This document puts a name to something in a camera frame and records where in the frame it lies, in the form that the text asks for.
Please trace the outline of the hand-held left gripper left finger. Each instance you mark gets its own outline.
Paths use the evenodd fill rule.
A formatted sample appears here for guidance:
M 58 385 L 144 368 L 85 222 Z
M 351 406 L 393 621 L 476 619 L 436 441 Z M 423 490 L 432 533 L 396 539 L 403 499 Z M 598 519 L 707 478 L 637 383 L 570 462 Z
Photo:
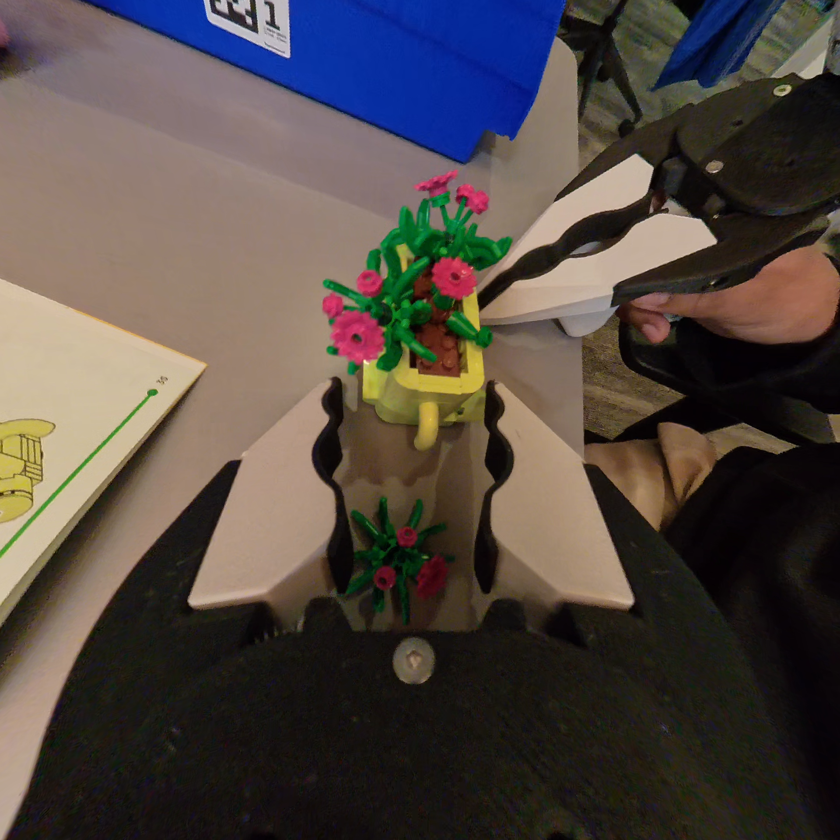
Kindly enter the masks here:
M 310 601 L 346 591 L 354 545 L 334 478 L 343 408 L 343 384 L 332 377 L 246 450 L 188 596 L 192 609 L 263 604 L 294 631 Z

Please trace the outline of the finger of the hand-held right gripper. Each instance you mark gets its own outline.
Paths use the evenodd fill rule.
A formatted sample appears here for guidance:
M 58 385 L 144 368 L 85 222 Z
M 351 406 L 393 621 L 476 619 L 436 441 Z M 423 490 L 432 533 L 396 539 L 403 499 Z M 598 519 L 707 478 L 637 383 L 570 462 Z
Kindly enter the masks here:
M 509 324 L 607 312 L 614 287 L 717 243 L 701 220 L 658 213 L 598 253 L 571 257 L 542 276 L 515 281 L 480 306 L 484 324 Z
M 638 154 L 556 199 L 511 248 L 511 264 L 543 246 L 564 259 L 614 238 L 604 214 L 622 212 L 648 193 L 655 168 Z

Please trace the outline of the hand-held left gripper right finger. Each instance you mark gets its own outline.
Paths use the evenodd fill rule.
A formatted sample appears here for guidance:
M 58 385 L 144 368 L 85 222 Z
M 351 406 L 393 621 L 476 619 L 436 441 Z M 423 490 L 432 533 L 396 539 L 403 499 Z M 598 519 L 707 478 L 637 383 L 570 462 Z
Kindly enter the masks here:
M 485 466 L 474 548 L 472 609 L 512 599 L 541 630 L 565 604 L 627 612 L 634 594 L 585 463 L 504 384 L 486 387 Z

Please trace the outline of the green flower sprig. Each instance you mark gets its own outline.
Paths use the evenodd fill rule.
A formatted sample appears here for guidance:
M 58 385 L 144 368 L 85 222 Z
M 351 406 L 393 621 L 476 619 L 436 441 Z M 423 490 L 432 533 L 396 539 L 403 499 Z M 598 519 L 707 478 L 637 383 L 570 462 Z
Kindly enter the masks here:
M 450 568 L 456 561 L 451 553 L 426 549 L 426 542 L 446 531 L 447 524 L 440 522 L 422 528 L 423 515 L 424 501 L 416 499 L 407 520 L 398 527 L 386 497 L 379 499 L 375 520 L 358 510 L 350 514 L 369 545 L 353 554 L 358 573 L 348 583 L 345 594 L 370 593 L 374 614 L 382 614 L 385 604 L 394 601 L 405 626 L 412 620 L 415 601 L 428 601 L 445 590 Z

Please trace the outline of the yellow brick flower planter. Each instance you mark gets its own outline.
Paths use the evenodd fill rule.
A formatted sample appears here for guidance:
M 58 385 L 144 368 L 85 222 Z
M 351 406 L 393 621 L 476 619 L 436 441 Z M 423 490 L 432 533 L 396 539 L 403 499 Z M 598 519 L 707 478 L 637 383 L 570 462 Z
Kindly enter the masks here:
M 352 286 L 324 280 L 327 351 L 361 373 L 363 400 L 389 424 L 414 426 L 414 447 L 433 447 L 441 427 L 468 422 L 484 399 L 478 275 L 508 254 L 510 238 L 479 235 L 488 194 L 453 186 L 457 171 L 415 184 L 395 227 L 366 257 Z

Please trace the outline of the person's right forearm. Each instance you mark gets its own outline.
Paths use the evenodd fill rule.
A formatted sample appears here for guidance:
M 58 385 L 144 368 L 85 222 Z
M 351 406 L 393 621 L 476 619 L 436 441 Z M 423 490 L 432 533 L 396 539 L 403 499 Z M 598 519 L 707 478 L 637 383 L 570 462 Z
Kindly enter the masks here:
M 759 390 L 839 414 L 837 324 L 811 342 L 758 344 L 722 338 L 683 320 L 675 327 L 675 351 L 689 378 L 710 392 Z

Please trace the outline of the person's right hand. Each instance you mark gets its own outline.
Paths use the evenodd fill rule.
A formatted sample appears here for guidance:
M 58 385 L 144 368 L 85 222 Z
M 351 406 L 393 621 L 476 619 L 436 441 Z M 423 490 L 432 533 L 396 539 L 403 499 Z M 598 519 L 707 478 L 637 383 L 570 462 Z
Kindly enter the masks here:
M 832 329 L 839 276 L 818 247 L 798 248 L 770 262 L 735 287 L 699 293 L 656 292 L 623 304 L 617 317 L 651 343 L 662 343 L 675 325 L 692 320 L 719 337 L 763 345 L 809 343 Z

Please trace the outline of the blue plastic bin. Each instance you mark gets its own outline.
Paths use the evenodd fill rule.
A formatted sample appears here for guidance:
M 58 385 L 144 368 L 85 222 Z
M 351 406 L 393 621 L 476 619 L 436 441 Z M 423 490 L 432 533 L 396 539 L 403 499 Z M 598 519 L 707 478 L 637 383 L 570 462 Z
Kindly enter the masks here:
M 565 1 L 92 1 L 453 161 L 514 140 Z
M 674 1 L 689 21 L 652 89 L 695 81 L 714 88 L 738 73 L 782 1 Z

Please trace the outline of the black office chair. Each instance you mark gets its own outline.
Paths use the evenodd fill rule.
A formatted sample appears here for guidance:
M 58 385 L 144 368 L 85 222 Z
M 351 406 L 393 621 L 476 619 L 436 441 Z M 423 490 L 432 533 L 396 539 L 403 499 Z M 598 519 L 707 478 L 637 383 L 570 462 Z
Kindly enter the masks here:
M 620 139 L 631 135 L 643 118 L 643 112 L 627 75 L 623 59 L 616 47 L 614 33 L 627 1 L 618 2 L 600 24 L 575 17 L 565 12 L 561 18 L 557 37 L 574 53 L 582 53 L 577 70 L 579 97 L 577 116 L 582 120 L 596 81 L 613 81 L 632 112 L 630 119 L 618 124 Z

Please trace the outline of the open instruction booklet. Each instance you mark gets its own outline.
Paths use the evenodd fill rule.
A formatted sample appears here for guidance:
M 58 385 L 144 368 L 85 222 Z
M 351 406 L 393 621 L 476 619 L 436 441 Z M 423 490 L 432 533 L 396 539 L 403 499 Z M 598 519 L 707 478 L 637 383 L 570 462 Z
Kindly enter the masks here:
M 2 623 L 206 367 L 2 280 Z

